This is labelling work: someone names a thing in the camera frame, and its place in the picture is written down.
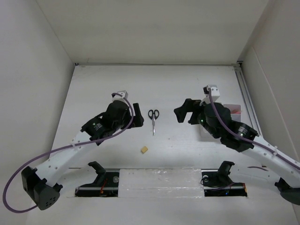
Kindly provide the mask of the black handled scissors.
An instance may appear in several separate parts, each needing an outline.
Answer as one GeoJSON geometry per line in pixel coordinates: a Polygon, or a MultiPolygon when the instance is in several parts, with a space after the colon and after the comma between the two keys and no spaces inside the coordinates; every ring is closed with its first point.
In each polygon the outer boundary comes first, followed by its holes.
{"type": "Polygon", "coordinates": [[[155,135],[155,122],[159,117],[159,110],[150,109],[148,111],[148,117],[151,119],[151,123],[152,123],[152,135],[155,135]]]}

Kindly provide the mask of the yellow eraser block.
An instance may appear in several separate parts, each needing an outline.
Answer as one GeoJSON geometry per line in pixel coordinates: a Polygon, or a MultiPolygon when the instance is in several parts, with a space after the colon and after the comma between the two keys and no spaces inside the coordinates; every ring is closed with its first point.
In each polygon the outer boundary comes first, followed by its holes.
{"type": "Polygon", "coordinates": [[[148,151],[148,148],[146,146],[141,148],[141,153],[144,154],[148,151]]]}

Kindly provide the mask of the red translucent pen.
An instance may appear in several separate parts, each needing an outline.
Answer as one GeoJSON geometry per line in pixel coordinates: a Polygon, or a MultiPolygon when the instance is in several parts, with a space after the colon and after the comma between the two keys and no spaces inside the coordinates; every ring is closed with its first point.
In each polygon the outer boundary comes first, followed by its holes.
{"type": "Polygon", "coordinates": [[[241,110],[232,110],[231,114],[241,114],[241,110]]]}

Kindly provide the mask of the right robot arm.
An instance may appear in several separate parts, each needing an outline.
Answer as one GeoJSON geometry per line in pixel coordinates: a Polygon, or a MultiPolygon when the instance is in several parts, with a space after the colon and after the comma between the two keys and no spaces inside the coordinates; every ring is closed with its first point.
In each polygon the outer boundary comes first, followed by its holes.
{"type": "Polygon", "coordinates": [[[269,144],[256,130],[232,119],[230,110],[221,103],[206,103],[187,98],[174,109],[177,121],[183,123],[191,113],[190,125],[201,125],[222,145],[258,161],[262,166],[240,166],[224,161],[213,175],[217,188],[234,183],[253,183],[278,193],[286,201],[300,203],[300,164],[269,144]]]}

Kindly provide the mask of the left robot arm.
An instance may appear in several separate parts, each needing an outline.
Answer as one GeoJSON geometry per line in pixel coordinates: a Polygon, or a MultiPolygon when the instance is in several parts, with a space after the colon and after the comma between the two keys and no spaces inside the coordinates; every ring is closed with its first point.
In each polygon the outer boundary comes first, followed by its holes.
{"type": "Polygon", "coordinates": [[[106,170],[96,161],[76,171],[69,171],[85,154],[103,141],[126,129],[142,127],[144,118],[138,103],[130,105],[125,99],[112,101],[105,112],[85,123],[69,146],[35,168],[24,167],[21,172],[25,192],[40,210],[53,206],[61,194],[81,185],[99,186],[105,182],[106,170]]]}

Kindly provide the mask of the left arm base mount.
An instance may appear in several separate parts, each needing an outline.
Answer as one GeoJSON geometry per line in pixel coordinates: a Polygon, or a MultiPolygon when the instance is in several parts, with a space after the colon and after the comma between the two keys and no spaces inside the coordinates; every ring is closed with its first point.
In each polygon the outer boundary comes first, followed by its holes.
{"type": "Polygon", "coordinates": [[[103,168],[98,162],[88,163],[97,175],[93,182],[83,184],[75,189],[76,197],[118,197],[120,169],[103,168]]]}

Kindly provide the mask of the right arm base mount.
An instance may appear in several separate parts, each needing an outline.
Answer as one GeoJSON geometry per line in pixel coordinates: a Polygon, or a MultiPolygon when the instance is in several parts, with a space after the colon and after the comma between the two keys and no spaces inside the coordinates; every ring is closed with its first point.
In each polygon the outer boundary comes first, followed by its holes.
{"type": "Polygon", "coordinates": [[[202,170],[200,184],[204,189],[205,197],[247,197],[244,183],[234,183],[230,178],[230,169],[233,162],[224,161],[218,169],[202,170]]]}

